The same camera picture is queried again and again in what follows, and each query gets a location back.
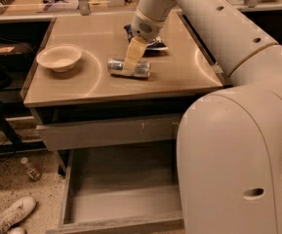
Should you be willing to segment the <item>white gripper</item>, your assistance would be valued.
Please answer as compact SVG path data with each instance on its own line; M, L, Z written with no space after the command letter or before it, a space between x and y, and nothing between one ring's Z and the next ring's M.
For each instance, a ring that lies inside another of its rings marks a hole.
M143 12L140 7L134 12L131 27L135 37L129 43L124 68L133 72L141 60L147 42L151 42L157 37L164 25L165 14L159 10L149 10Z

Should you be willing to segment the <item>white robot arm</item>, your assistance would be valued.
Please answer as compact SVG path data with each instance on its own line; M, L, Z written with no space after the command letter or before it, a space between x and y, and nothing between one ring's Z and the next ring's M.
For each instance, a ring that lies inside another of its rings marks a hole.
M134 34L154 39L174 6L232 84L181 118L186 234L282 234L282 46L225 0L140 0Z

